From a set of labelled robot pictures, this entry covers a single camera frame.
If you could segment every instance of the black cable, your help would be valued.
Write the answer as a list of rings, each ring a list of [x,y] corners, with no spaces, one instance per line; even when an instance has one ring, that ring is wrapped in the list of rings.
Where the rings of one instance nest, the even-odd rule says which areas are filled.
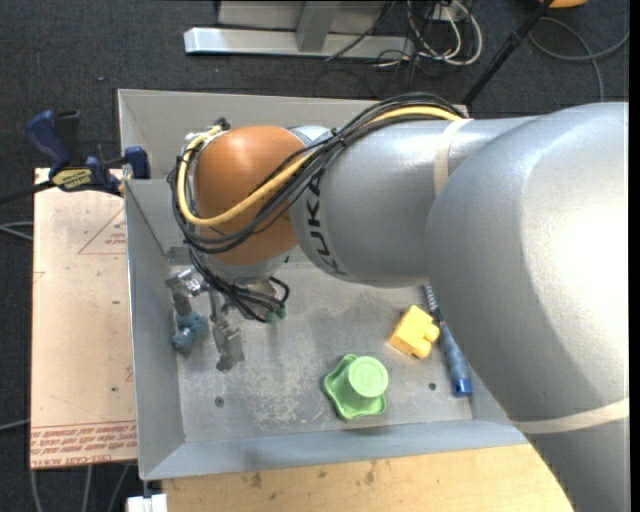
[[[383,56],[384,56],[386,53],[390,53],[390,52],[399,53],[399,54],[401,55],[401,56],[400,56],[400,59],[398,60],[398,62],[396,62],[395,66],[393,67],[393,70],[390,70],[390,71],[392,71],[392,73],[391,73],[391,77],[387,80],[387,82],[386,82],[386,83],[384,84],[384,86],[382,87],[382,90],[380,91],[380,95],[379,95],[379,97],[380,97],[381,99],[382,99],[382,98],[383,98],[383,96],[386,94],[386,92],[387,92],[387,90],[389,89],[389,87],[390,87],[390,86],[395,82],[395,80],[397,79],[398,71],[399,71],[399,69],[400,69],[401,65],[405,62],[405,61],[403,60],[403,57],[404,57],[404,56],[406,56],[406,57],[408,57],[408,58],[410,57],[410,54],[408,54],[408,53],[407,53],[408,46],[409,46],[409,43],[410,43],[409,34],[410,34],[410,29],[407,29],[407,31],[406,31],[406,33],[405,33],[405,36],[404,36],[404,45],[403,45],[403,47],[402,47],[402,50],[395,50],[395,49],[385,50],[385,51],[380,52],[380,53],[378,54],[378,59],[377,59],[377,61],[372,62],[372,64],[374,64],[374,65],[375,65],[375,64],[382,64],[382,63],[384,63],[384,62],[385,62],[385,59],[383,59]],[[377,71],[378,71],[378,72],[383,71],[382,67],[381,67],[381,66],[378,66],[378,67],[377,67]]]
[[[236,231],[235,233],[217,238],[196,235],[193,229],[189,228],[185,223],[184,218],[182,218],[180,212],[178,211],[176,204],[177,202],[174,201],[174,214],[176,216],[176,220],[178,221],[178,225],[181,227],[188,243],[190,243],[198,251],[208,254],[218,254],[238,246],[240,243],[244,242],[262,223],[267,221],[270,215],[272,215],[284,203],[284,201],[294,193],[294,191],[298,187],[300,187],[314,175],[314,172],[323,168],[324,165],[326,165],[328,159],[333,158],[337,154],[337,152],[342,150],[347,145],[346,141],[355,141],[357,140],[357,138],[363,136],[366,133],[369,133],[373,129],[379,129],[383,125],[398,122],[400,120],[407,120],[407,118],[403,117],[400,119],[394,119],[390,122],[377,122],[367,126],[366,128],[364,127],[365,124],[369,123],[373,118],[381,115],[381,113],[397,109],[399,108],[399,106],[411,105],[435,105],[446,111],[455,113],[456,115],[460,115],[461,117],[465,117],[465,114],[460,110],[448,104],[442,98],[439,98],[432,94],[408,93],[395,98],[390,98],[389,100],[383,100],[378,104],[373,105],[372,107],[369,107],[368,109],[363,111],[352,122],[347,124],[342,130],[336,131],[335,135],[330,139],[314,145],[322,147],[316,150],[316,153],[307,162],[305,162],[305,164],[301,166],[300,169],[298,169],[297,173],[294,174],[294,176],[285,184],[285,186],[280,188],[263,205],[258,215],[250,223],[248,223],[242,229]],[[274,173],[272,173],[272,176],[277,175],[278,172],[280,172],[286,164],[293,160],[295,156],[307,150],[308,148],[304,148],[294,153],[291,157],[286,159],[285,162],[283,162],[283,164],[276,171],[274,171]],[[168,181],[171,186],[172,192],[174,193],[174,197],[176,190],[175,173],[176,169],[174,169],[174,171],[168,177]],[[217,245],[217,247],[206,246],[206,244]]]
[[[527,36],[527,34],[531,31],[531,29],[535,26],[538,20],[546,14],[549,5],[553,0],[544,0],[543,3],[536,8],[533,15],[525,21],[519,28],[512,31],[507,37],[507,40],[502,44],[498,53],[496,53],[491,59],[491,62],[487,66],[487,69],[482,73],[480,78],[476,81],[475,84],[471,87],[469,92],[462,99],[462,104],[471,106],[474,102],[478,94],[482,92],[482,89],[489,83],[489,80],[496,74],[496,72],[502,67],[505,61],[509,58],[509,56],[513,53],[513,51],[522,44],[523,39]]]
[[[431,48],[431,45],[427,45],[426,43],[426,34],[431,30],[431,27],[433,26],[433,13],[435,12],[435,8],[436,8],[436,4],[434,3],[433,6],[431,7],[431,10],[429,11],[429,13],[427,14],[427,16],[423,19],[420,18],[420,20],[422,21],[422,29],[419,32],[419,37],[418,40],[420,43],[422,43],[422,48]],[[409,11],[409,18],[411,19],[414,16],[414,12],[412,9],[412,2],[409,1],[407,3],[407,9]],[[419,61],[420,61],[420,48],[417,44],[417,42],[414,42],[413,44],[413,55],[411,55],[410,57],[410,70],[411,70],[411,74],[409,75],[408,79],[406,80],[406,87],[408,89],[411,88],[411,86],[413,85],[413,77],[415,75],[415,71],[416,68],[420,65]],[[434,57],[434,55],[432,54],[432,52],[429,50],[428,51],[429,54],[431,54],[431,57]]]
[[[469,6],[467,8],[467,11],[468,11],[467,12],[467,19],[469,21],[469,23],[468,23],[468,25],[469,25],[468,26],[469,37],[468,38],[467,37],[462,37],[462,35],[461,35],[461,39],[462,39],[461,44],[463,44],[465,39],[469,39],[469,48],[465,52],[466,58],[464,58],[462,60],[463,64],[467,64],[471,59],[473,59],[473,56],[474,56],[474,45],[479,44],[479,42],[476,40],[477,39],[476,36],[479,35],[479,33],[476,33],[476,30],[474,29],[473,21],[472,21],[473,20],[473,7]],[[454,71],[460,71],[461,68],[462,68],[462,66],[453,66],[453,70]]]
[[[352,48],[354,48],[357,44],[360,43],[360,41],[362,41],[365,37],[367,37],[369,34],[371,34],[377,27],[378,25],[380,25],[380,23],[382,23],[384,21],[384,19],[389,15],[389,13],[393,10],[394,6],[396,5],[396,2],[393,1],[389,4],[389,6],[387,7],[387,10],[380,13],[380,16],[378,17],[378,19],[376,20],[376,22],[371,25],[371,27],[369,27],[369,29],[367,29],[365,32],[363,32],[362,34],[360,34],[357,38],[355,38],[351,43],[349,43],[347,46],[345,46],[342,50],[334,53],[333,55],[331,55],[330,57],[327,57],[325,59],[325,62],[329,62],[332,61],[334,59],[337,59],[338,57],[341,57],[342,55],[344,55],[345,53],[347,53],[349,50],[351,50]]]
[[[387,53],[397,53],[399,55],[399,58],[396,59],[395,62],[393,62],[392,59],[385,59],[384,55],[386,55]],[[386,73],[391,73],[391,72],[393,72],[393,75],[392,75],[391,79],[383,87],[383,89],[382,89],[383,92],[388,89],[389,85],[391,85],[393,80],[396,78],[396,75],[398,73],[399,67],[402,66],[403,64],[409,64],[409,63],[411,63],[411,65],[413,65],[415,67],[415,69],[417,71],[419,71],[428,80],[440,80],[441,78],[446,76],[446,73],[440,73],[440,74],[429,73],[422,66],[422,63],[420,62],[420,59],[417,58],[415,50],[411,54],[409,54],[409,53],[407,53],[405,51],[402,51],[402,50],[393,50],[393,49],[385,50],[385,51],[381,52],[380,54],[378,54],[378,57],[374,61],[370,62],[370,64],[376,66],[376,71],[377,72],[382,72],[382,73],[385,73],[385,72]],[[461,67],[445,66],[442,62],[435,62],[435,64],[437,64],[438,66],[442,66],[443,69],[450,68],[452,73],[458,72],[458,71],[460,71],[462,69]]]
[[[289,285],[287,285],[287,283],[285,283],[284,281],[281,281],[276,277],[270,277],[269,281],[271,281],[272,283],[276,283],[277,285],[282,287],[282,289],[284,290],[284,296],[280,300],[282,302],[286,302],[287,299],[289,298],[289,294],[291,293],[291,289],[289,288]]]
[[[593,70],[595,71],[596,74],[596,80],[598,81],[598,92],[599,92],[599,100],[600,101],[604,101],[604,85],[602,83],[602,75],[600,74],[600,67],[598,66],[598,62],[596,61],[596,59],[598,57],[594,57],[592,55],[598,55],[598,54],[592,54],[591,53],[591,49],[589,48],[589,45],[587,44],[587,42],[584,40],[584,38],[578,34],[578,32],[576,32],[575,30],[573,30],[569,25],[567,25],[566,23],[563,23],[559,20],[556,20],[554,18],[547,18],[545,16],[543,16],[542,18],[540,18],[540,21],[550,21],[552,23],[555,23],[556,25],[560,25],[562,28],[564,28],[565,30],[567,30],[570,34],[572,34],[582,45],[582,47],[584,48],[584,50],[587,52],[587,60],[591,62],[591,66],[593,67]],[[555,59],[560,59],[560,60],[567,60],[569,62],[581,62],[581,61],[576,61],[576,59],[574,58],[567,58],[565,59],[563,56],[553,53],[549,50],[547,50],[546,48],[543,48],[533,37],[533,34],[529,34],[529,40],[531,41],[531,43],[533,44],[533,46],[535,46],[538,50],[540,50],[542,53],[544,53],[545,55],[548,55],[549,57],[553,57]],[[612,51],[615,51],[616,49],[620,48],[620,46],[622,46],[620,43],[618,43],[617,45],[615,45]],[[604,52],[598,52],[599,54],[601,54],[602,56],[604,55],[609,55],[611,53],[611,48],[609,50],[605,50]]]
[[[107,508],[107,512],[113,511],[113,507],[115,506],[116,501],[118,499],[118,493],[120,492],[120,488],[122,487],[122,483],[124,482],[124,479],[127,476],[127,473],[129,472],[130,467],[131,466],[129,466],[128,464],[125,464],[124,470],[122,470],[122,474],[120,475],[120,478],[118,479],[118,483],[116,484],[113,494],[111,495],[111,499],[109,500],[109,508]]]
[[[580,42],[582,43],[582,46],[585,46],[585,44],[582,41],[582,38],[577,34],[577,32],[575,32],[566,23],[563,23],[563,22],[561,22],[559,20],[556,20],[555,18],[548,18],[548,17],[540,18],[540,21],[552,21],[552,22],[560,25],[561,27],[566,28],[573,35],[575,35],[577,38],[579,38],[581,40]],[[608,55],[611,55],[613,52],[615,52],[616,50],[618,50],[619,48],[624,46],[624,44],[629,40],[629,33],[630,33],[630,31],[627,32],[619,42],[617,42],[613,46],[607,48],[606,50],[602,50],[602,51],[596,52],[596,53],[591,53],[591,50],[588,50],[586,55],[563,55],[561,53],[555,53],[555,52],[552,52],[551,50],[547,50],[546,48],[542,47],[533,38],[532,34],[529,34],[529,39],[531,40],[533,45],[538,50],[540,50],[545,55],[548,55],[549,57],[553,57],[554,59],[563,60],[563,61],[567,61],[567,62],[585,62],[585,61],[589,61],[589,60],[601,59],[602,57],[607,57]]]
[[[48,190],[55,186],[56,185],[54,185],[50,181],[45,181],[44,183],[38,183],[37,185],[32,185],[29,188],[18,190],[17,192],[12,192],[11,194],[7,194],[6,196],[0,196],[0,206],[20,199],[21,197],[36,194],[38,192],[42,192],[43,190]]]
[[[230,305],[235,306],[242,310],[245,316],[248,316],[261,323],[268,323],[267,318],[257,313],[253,307],[259,306],[264,308],[267,312],[276,313],[278,309],[284,307],[289,293],[288,286],[282,281],[273,278],[276,283],[282,283],[285,290],[284,297],[277,299],[267,294],[257,292],[255,290],[249,290],[248,288],[241,288],[237,285],[227,283],[222,278],[215,276],[201,261],[193,248],[189,249],[191,262],[195,269],[202,275],[206,283],[214,290],[222,293],[230,300]]]
[[[431,27],[433,26],[433,14],[436,10],[436,5],[437,4],[434,2],[429,12],[424,17],[421,17],[414,11],[413,2],[407,2],[407,13],[410,21],[417,18],[422,22],[422,29],[419,30],[419,34],[416,34],[414,31],[411,31],[411,34],[415,39],[417,39],[417,42],[422,43],[421,49],[427,50],[427,52],[431,54],[432,58],[434,58],[435,60],[438,60],[438,57],[434,55],[433,52],[431,52],[430,50],[431,45],[427,44],[427,41],[425,39],[426,34],[429,33],[429,31],[431,30]],[[417,56],[420,53],[421,49],[419,49],[418,44],[414,42],[414,56]]]

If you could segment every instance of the brown cardboard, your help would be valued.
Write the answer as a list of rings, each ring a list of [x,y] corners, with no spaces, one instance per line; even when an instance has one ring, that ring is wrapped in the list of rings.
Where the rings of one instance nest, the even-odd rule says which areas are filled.
[[[528,444],[163,480],[171,512],[571,512]]]
[[[128,290],[122,198],[37,194],[33,469],[137,457]]]

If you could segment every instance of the blue pen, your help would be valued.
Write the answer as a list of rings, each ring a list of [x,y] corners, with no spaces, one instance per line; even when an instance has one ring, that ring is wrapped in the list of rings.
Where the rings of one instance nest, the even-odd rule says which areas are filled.
[[[469,367],[467,366],[467,360],[453,339],[453,335],[442,317],[440,306],[438,305],[431,285],[426,285],[424,292],[427,296],[427,309],[429,313],[434,315],[440,323],[440,343],[442,344],[445,358],[447,359],[449,376],[453,384],[453,394],[457,397],[470,396],[473,394],[473,388],[471,387],[471,375],[469,373]]]

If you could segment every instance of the green plastic toy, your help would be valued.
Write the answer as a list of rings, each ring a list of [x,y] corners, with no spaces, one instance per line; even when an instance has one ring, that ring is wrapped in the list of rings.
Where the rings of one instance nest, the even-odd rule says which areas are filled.
[[[369,356],[347,354],[324,378],[323,389],[343,420],[382,414],[387,408],[384,392],[389,374],[384,365]]]

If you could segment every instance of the yellow lego brick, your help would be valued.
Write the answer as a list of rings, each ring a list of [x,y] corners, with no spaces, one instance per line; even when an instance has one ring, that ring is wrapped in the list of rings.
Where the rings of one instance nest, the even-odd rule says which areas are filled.
[[[411,306],[389,339],[389,343],[407,355],[420,359],[431,353],[431,343],[440,336],[433,318],[418,306]]]

